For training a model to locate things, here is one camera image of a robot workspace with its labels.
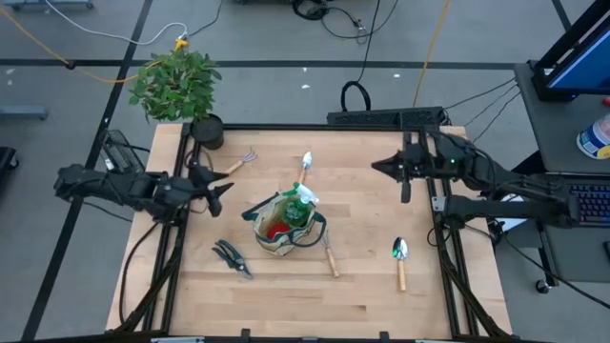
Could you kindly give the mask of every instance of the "gardening tool bag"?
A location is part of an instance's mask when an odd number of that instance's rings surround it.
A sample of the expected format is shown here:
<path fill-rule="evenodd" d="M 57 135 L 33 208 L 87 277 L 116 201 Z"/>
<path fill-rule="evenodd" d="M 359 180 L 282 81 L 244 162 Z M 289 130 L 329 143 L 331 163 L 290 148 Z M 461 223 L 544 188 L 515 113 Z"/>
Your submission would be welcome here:
<path fill-rule="evenodd" d="M 289 200 L 294 200 L 295 195 L 283 195 L 276 193 L 274 196 L 243 212 L 241 217 L 247 221 L 253 221 L 254 235 L 260 246 L 277 256 L 283 256 L 294 247 L 309 248 L 317 244 L 326 232 L 326 218 L 318 212 L 312 211 L 307 223 L 302 227 L 291 227 L 287 232 L 276 233 L 273 239 L 267 237 L 271 226 L 280 220 L 281 210 Z M 315 223 L 320 223 L 319 236 L 310 243 L 299 243 L 309 235 Z"/>

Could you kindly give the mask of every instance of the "wooden tabletop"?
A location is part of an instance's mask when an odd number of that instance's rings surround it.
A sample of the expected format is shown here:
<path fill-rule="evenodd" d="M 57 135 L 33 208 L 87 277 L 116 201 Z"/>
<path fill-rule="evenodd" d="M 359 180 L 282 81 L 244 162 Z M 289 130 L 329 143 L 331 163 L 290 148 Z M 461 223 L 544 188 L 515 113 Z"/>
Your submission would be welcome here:
<path fill-rule="evenodd" d="M 181 125 L 157 127 L 148 171 L 173 170 L 180 129 Z M 444 130 L 465 134 L 459 127 Z M 225 145 L 210 152 L 216 171 L 228 169 L 250 147 L 258 158 L 227 179 L 235 185 L 222 196 L 219 217 L 208 213 L 189 217 L 171 334 L 236 336 L 249 328 L 252 336 L 374 338 L 387 331 L 392 338 L 450 338 L 437 249 L 426 242 L 433 226 L 426 184 L 412 181 L 411 202 L 401 204 L 400 185 L 371 168 L 372 162 L 401 149 L 401 140 L 400 132 L 226 131 Z M 319 197 L 317 209 L 328 219 L 339 278 L 332 277 L 321 244 L 276 257 L 258 246 L 252 223 L 240 217 L 275 192 L 291 189 L 306 151 L 313 153 L 314 162 L 305 183 Z M 454 193 L 475 195 L 461 183 L 452 188 Z M 195 201 L 192 207 L 203 210 L 205 202 Z M 146 213 L 135 215 L 126 255 L 151 224 Z M 487 230 L 483 220 L 470 225 Z M 125 313 L 151 284 L 160 232 L 154 232 L 134 255 Z M 406 240 L 410 252 L 404 293 L 398 290 L 397 261 L 392 257 L 397 236 Z M 510 332 L 489 239 L 469 231 L 461 237 L 473 293 L 498 325 Z M 211 250 L 218 239 L 228 240 L 245 256 L 254 280 L 227 268 Z M 119 324 L 119 286 L 108 328 Z M 467 333 L 463 302 L 455 291 L 460 327 Z M 162 291 L 156 327 L 164 301 Z"/>

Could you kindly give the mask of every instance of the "wooden handle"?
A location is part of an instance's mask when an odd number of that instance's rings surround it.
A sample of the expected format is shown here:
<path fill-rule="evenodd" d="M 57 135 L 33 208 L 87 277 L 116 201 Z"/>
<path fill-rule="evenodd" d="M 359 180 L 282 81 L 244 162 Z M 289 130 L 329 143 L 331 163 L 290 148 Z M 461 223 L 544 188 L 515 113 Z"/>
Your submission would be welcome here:
<path fill-rule="evenodd" d="M 301 170 L 301 175 L 298 176 L 298 183 L 302 184 L 305 181 L 306 169 Z"/>
<path fill-rule="evenodd" d="M 404 278 L 404 260 L 398 260 L 398 281 L 400 282 L 400 290 L 407 291 L 407 281 Z"/>
<path fill-rule="evenodd" d="M 234 164 L 234 165 L 230 166 L 230 167 L 227 169 L 227 171 L 225 171 L 225 173 L 227 173 L 227 174 L 232 174 L 233 172 L 235 172 L 236 170 L 238 170 L 238 169 L 239 169 L 239 167 L 241 167 L 241 166 L 243 166 L 243 165 L 244 165 L 244 161 L 239 160 L 239 161 L 235 162 L 235 164 Z"/>
<path fill-rule="evenodd" d="M 339 277 L 339 270 L 336 268 L 335 257 L 331 248 L 326 248 L 326 256 L 328 257 L 328 264 L 331 266 L 331 272 L 334 277 Z"/>

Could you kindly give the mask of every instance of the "yellow cable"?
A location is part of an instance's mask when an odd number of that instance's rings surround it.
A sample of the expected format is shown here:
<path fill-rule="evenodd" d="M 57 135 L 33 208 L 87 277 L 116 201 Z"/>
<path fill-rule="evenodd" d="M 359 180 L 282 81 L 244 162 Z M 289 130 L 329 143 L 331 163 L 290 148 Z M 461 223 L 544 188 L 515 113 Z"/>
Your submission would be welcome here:
<path fill-rule="evenodd" d="M 11 22 L 19 29 L 23 32 L 23 34 L 25 34 L 26 36 L 28 36 L 29 39 L 31 39 L 34 43 L 36 43 L 38 46 L 40 46 L 40 48 L 44 49 L 49 55 L 55 57 L 55 59 L 61 61 L 63 64 L 65 64 L 66 66 L 70 64 L 70 62 L 68 62 L 68 60 L 66 60 L 65 58 L 63 58 L 62 56 L 60 56 L 57 52 L 51 50 L 49 47 L 47 47 L 46 45 L 44 45 L 41 41 L 39 41 L 36 37 L 34 37 L 31 33 L 29 33 L 23 26 L 21 26 L 21 24 L 19 24 L 19 22 L 13 18 L 5 9 L 0 8 L 0 13 L 4 14 L 4 16 L 6 16 L 9 20 L 11 20 Z M 158 64 L 159 62 L 153 62 L 152 64 L 150 64 L 147 68 L 150 68 L 156 64 Z M 109 80 L 109 79 L 105 79 L 103 77 L 99 77 L 91 72 L 88 71 L 83 71 L 81 69 L 76 69 L 76 71 L 87 75 L 88 77 L 95 79 L 97 81 L 100 82 L 104 82 L 104 83 L 111 83 L 111 84 L 117 84 L 117 83 L 126 83 L 126 82 L 130 82 L 134 79 L 137 78 L 137 74 L 130 76 L 128 78 L 122 79 L 122 80 Z"/>
<path fill-rule="evenodd" d="M 440 27 L 442 27 L 442 22 L 445 20 L 445 16 L 447 15 L 447 10 L 449 9 L 449 1 L 445 0 L 445 6 L 442 8 L 442 14 L 438 19 L 437 28 L 435 29 L 435 33 L 432 35 L 432 40 L 430 41 L 430 46 L 428 47 L 428 54 L 426 55 L 426 62 L 423 63 L 423 68 L 421 69 L 421 74 L 419 75 L 419 82 L 417 83 L 416 88 L 416 97 L 413 99 L 413 107 L 417 104 L 417 97 L 419 96 L 419 89 L 421 88 L 421 84 L 423 83 L 423 77 L 426 74 L 426 70 L 428 69 L 428 62 L 432 57 L 432 50 L 435 47 L 435 43 L 437 42 L 438 33 L 440 32 Z"/>

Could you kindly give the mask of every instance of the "black plant pot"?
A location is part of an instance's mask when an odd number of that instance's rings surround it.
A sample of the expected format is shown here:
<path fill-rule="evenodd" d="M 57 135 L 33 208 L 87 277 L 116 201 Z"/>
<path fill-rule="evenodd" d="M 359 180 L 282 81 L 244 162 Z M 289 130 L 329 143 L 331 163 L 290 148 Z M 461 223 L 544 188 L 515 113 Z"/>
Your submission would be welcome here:
<path fill-rule="evenodd" d="M 191 123 L 191 136 L 206 149 L 216 150 L 225 143 L 222 120 L 214 114 Z"/>

